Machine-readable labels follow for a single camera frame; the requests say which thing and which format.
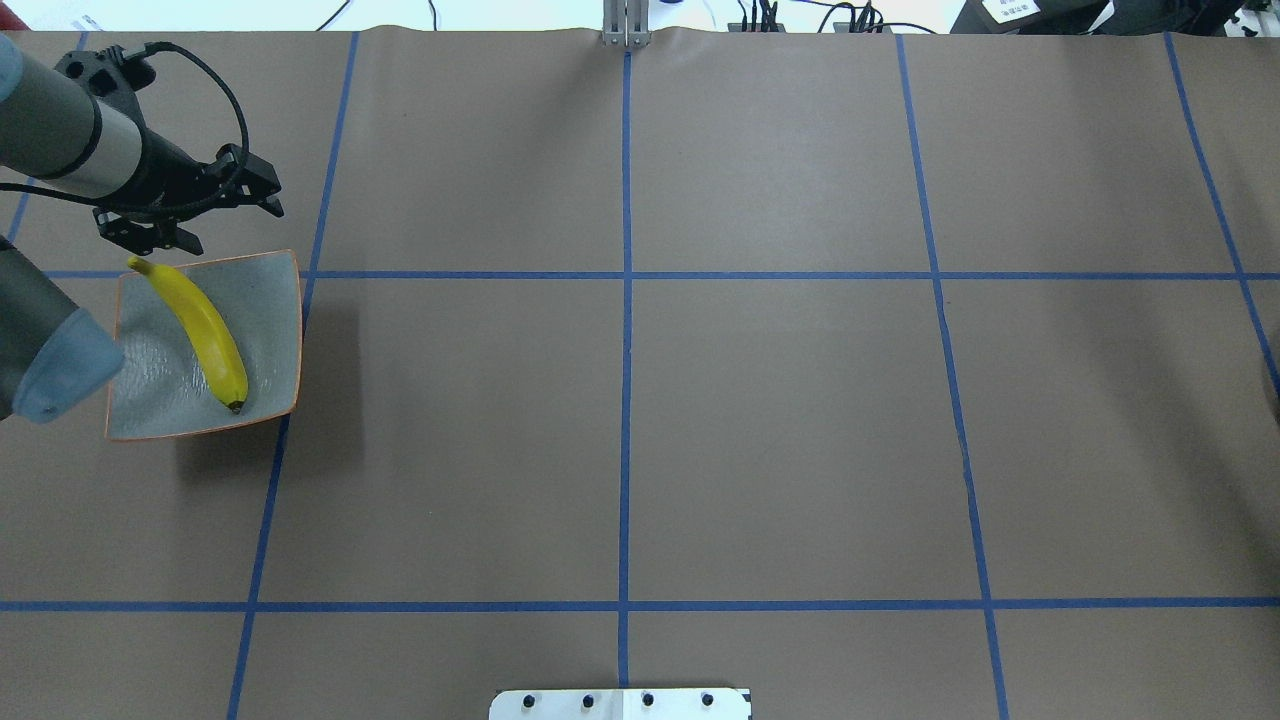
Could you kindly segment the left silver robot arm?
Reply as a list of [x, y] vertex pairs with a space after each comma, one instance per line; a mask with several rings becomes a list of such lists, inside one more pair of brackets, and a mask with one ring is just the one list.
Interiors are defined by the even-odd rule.
[[[137, 95], [156, 77], [151, 58], [175, 54], [223, 92], [238, 141], [197, 161], [154, 131]], [[183, 328], [209, 388], [230, 413], [250, 377], [229, 325], [182, 272], [152, 263], [159, 250], [198, 256], [186, 223], [207, 211], [256, 206], [283, 217], [275, 167], [250, 149], [250, 128], [230, 86], [198, 55], [170, 41], [65, 54], [38, 64], [3, 40], [3, 165], [23, 174], [4, 183], [23, 193], [88, 208], [99, 236], [124, 249]], [[124, 366], [119, 343], [36, 266], [3, 241], [3, 416], [47, 424], [106, 386]]]

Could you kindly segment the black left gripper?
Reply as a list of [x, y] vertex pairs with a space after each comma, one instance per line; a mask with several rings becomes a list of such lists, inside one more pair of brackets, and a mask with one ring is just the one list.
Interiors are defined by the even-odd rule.
[[[201, 163], [151, 129], [142, 140], [140, 165], [120, 191], [120, 214], [92, 210], [99, 236], [108, 242], [136, 256], [173, 249], [201, 256], [198, 236], [172, 218], [188, 220], [212, 209], [243, 206], [285, 215], [275, 167], [238, 143], [224, 145], [211, 161]], [[164, 219], [140, 223], [155, 218]]]

